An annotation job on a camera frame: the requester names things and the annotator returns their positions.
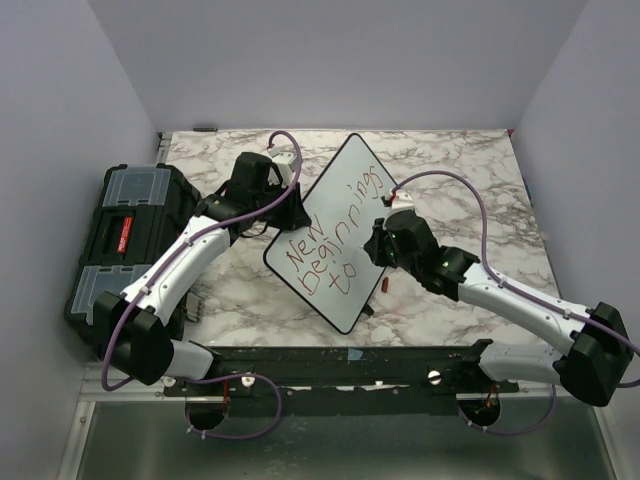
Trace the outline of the black framed whiteboard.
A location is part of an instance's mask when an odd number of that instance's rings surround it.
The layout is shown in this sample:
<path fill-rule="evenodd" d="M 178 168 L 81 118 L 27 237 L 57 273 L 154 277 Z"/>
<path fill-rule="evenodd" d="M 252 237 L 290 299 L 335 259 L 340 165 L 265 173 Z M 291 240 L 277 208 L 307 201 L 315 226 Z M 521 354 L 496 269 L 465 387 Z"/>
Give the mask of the black framed whiteboard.
<path fill-rule="evenodd" d="M 395 185 L 362 136 L 350 134 L 303 199 L 311 225 L 278 233 L 264 252 L 269 270 L 342 334 L 383 277 L 363 246 Z"/>

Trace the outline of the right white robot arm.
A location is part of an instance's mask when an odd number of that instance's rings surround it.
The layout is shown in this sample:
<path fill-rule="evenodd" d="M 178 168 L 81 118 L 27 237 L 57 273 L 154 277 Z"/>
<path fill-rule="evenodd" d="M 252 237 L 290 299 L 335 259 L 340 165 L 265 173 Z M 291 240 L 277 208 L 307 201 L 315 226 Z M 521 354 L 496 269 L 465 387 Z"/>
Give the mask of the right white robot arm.
<path fill-rule="evenodd" d="M 439 245 L 412 210 L 378 218 L 364 250 L 380 267 L 400 268 L 427 291 L 492 312 L 542 339 L 540 345 L 492 342 L 464 362 L 460 379 L 480 392 L 494 381 L 560 385 L 578 400 L 604 407 L 621 384 L 633 352 L 620 312 L 600 302 L 589 308 L 489 274 L 480 259 Z"/>

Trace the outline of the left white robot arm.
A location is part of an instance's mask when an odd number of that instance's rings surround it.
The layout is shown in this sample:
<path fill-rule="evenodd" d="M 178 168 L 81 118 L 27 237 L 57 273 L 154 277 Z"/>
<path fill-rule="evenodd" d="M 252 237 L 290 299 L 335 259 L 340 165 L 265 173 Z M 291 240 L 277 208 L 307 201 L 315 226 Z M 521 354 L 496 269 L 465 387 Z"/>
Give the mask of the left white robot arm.
<path fill-rule="evenodd" d="M 174 339 L 170 317 L 203 270 L 254 223 L 282 231 L 310 225 L 300 193 L 301 166 L 300 153 L 241 153 L 231 177 L 197 204 L 160 258 L 119 293 L 96 298 L 93 346 L 105 370 L 116 368 L 145 385 L 187 378 L 201 395 L 220 387 L 213 351 Z"/>

